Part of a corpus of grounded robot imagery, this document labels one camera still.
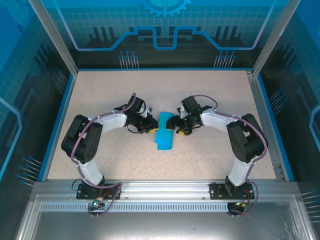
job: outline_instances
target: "blue foam block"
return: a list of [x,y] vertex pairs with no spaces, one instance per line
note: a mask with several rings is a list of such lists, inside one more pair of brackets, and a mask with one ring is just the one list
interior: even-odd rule
[[174,137],[173,130],[166,129],[166,123],[169,118],[173,117],[174,114],[170,112],[162,111],[159,117],[159,130],[156,131],[155,143],[158,144],[158,150],[170,150],[172,149],[172,142]]

